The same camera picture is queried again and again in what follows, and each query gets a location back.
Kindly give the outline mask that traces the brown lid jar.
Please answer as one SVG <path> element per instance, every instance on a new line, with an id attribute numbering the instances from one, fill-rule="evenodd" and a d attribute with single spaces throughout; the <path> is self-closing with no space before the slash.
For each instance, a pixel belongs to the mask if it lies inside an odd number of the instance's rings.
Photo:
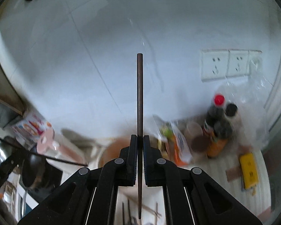
<path id="1" fill-rule="evenodd" d="M 191 153 L 204 153 L 207 150 L 209 138 L 203 134 L 203 129 L 198 123 L 189 121 L 184 130 L 184 136 Z"/>

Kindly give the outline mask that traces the red cap bottle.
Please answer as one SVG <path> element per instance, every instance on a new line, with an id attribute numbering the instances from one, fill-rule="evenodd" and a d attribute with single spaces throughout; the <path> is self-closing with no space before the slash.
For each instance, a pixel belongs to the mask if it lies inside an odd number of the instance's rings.
<path id="1" fill-rule="evenodd" d="M 221 120 L 224 114 L 224 105 L 225 97 L 222 94 L 214 95 L 212 104 L 207 111 L 203 123 L 203 132 L 205 135 L 210 136 L 214 130 L 215 123 Z"/>

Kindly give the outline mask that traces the black wok pan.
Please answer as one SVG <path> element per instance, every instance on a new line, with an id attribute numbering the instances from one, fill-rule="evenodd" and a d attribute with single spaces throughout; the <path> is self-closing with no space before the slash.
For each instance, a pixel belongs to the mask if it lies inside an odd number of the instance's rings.
<path id="1" fill-rule="evenodd" d="M 28 154 L 23 161 L 21 179 L 25 189 L 55 189 L 60 185 L 61 177 L 62 171 L 44 157 Z"/>

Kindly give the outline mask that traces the striped cat table mat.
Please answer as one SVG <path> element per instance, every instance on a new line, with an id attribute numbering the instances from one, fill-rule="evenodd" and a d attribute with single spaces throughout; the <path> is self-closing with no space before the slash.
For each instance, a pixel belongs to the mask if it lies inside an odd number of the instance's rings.
<path id="1" fill-rule="evenodd" d="M 261 151 L 253 152 L 258 172 L 259 183 L 252 189 L 244 190 L 242 177 L 227 182 L 227 169 L 240 166 L 237 155 L 227 154 L 216 159 L 207 159 L 186 169 L 200 167 L 227 192 L 250 210 L 263 223 L 271 216 L 271 192 L 267 167 Z M 143 185 L 142 215 L 138 219 L 138 188 L 120 187 L 116 206 L 115 224 L 166 224 L 163 192 L 161 187 Z"/>

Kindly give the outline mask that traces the white wall socket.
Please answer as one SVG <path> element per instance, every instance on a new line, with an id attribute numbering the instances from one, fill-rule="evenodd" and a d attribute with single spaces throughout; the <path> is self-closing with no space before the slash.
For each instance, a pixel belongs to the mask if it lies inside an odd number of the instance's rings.
<path id="1" fill-rule="evenodd" d="M 238 77 L 248 74 L 248 50 L 229 50 L 226 77 Z"/>
<path id="2" fill-rule="evenodd" d="M 255 74 L 262 71 L 262 51 L 260 50 L 249 50 L 248 57 L 248 70 L 249 75 Z"/>
<path id="3" fill-rule="evenodd" d="M 226 77 L 228 67 L 228 50 L 201 51 L 201 80 L 217 80 Z"/>

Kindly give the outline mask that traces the brown card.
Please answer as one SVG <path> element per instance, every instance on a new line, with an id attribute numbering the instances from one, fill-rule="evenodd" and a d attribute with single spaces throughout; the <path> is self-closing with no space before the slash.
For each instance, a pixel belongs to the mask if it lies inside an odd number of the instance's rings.
<path id="1" fill-rule="evenodd" d="M 240 166 L 236 166 L 225 171 L 227 182 L 232 182 L 242 177 L 242 171 Z"/>

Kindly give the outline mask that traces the white wall socket right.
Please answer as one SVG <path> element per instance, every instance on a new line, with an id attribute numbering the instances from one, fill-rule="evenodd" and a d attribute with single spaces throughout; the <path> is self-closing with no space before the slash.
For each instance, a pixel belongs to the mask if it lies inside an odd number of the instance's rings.
<path id="1" fill-rule="evenodd" d="M 255 74 L 262 71 L 262 51 L 260 50 L 249 50 L 248 57 L 248 70 L 249 75 Z"/>

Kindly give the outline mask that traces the white wall socket middle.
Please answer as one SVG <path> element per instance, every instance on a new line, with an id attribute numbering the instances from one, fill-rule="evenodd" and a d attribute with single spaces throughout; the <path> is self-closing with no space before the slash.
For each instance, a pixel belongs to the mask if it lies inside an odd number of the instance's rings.
<path id="1" fill-rule="evenodd" d="M 238 77 L 248 74 L 248 50 L 229 50 L 226 77 Z"/>

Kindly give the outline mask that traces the white wall socket left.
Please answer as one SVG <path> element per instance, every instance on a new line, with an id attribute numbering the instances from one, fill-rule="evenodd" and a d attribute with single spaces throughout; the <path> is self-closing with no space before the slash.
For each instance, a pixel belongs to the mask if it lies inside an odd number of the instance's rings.
<path id="1" fill-rule="evenodd" d="M 201 51 L 201 80 L 217 80 L 226 77 L 228 67 L 228 50 Z"/>

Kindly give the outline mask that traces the cream utensil holder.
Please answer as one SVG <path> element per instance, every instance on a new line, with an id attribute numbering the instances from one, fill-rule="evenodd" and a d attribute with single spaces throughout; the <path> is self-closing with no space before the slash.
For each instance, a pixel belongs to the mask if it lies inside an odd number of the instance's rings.
<path id="1" fill-rule="evenodd" d="M 130 145 L 130 139 L 128 137 L 115 139 L 102 153 L 98 167 L 102 168 L 107 162 L 118 158 L 122 148 Z"/>

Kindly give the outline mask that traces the clear plastic bag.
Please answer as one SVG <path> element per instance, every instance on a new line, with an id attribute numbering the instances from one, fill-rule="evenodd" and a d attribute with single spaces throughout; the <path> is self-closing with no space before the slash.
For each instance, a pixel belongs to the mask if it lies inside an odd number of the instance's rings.
<path id="1" fill-rule="evenodd" d="M 233 84 L 226 81 L 215 91 L 225 97 L 225 106 L 238 107 L 237 129 L 228 143 L 231 152 L 241 149 L 262 150 L 269 143 L 269 126 L 265 102 L 270 93 L 270 83 L 263 70 L 249 75 L 245 82 Z"/>

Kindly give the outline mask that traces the pink electric kettle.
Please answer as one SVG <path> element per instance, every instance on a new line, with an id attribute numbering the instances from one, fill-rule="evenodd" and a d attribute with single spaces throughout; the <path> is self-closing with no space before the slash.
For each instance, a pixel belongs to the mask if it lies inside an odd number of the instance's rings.
<path id="1" fill-rule="evenodd" d="M 84 153 L 64 135 L 55 133 L 52 128 L 48 128 L 41 134 L 37 141 L 36 150 L 38 154 L 62 161 L 87 164 Z"/>

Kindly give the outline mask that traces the dark soy sauce bottle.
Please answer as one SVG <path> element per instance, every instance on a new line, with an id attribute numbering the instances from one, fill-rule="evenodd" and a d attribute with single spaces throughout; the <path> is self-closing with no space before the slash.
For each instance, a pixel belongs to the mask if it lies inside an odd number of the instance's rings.
<path id="1" fill-rule="evenodd" d="M 208 158 L 216 158 L 227 145 L 237 129 L 238 107 L 229 103 L 224 108 L 224 114 L 214 125 L 210 135 L 211 143 L 207 149 Z"/>

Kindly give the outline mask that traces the colourful wall sticker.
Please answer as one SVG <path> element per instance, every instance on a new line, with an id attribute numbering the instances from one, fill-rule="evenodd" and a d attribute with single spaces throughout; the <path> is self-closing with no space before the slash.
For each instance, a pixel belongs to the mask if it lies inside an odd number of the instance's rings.
<path id="1" fill-rule="evenodd" d="M 16 136 L 31 144 L 37 143 L 39 137 L 49 128 L 52 128 L 51 123 L 35 112 L 29 112 L 22 120 L 11 126 Z"/>

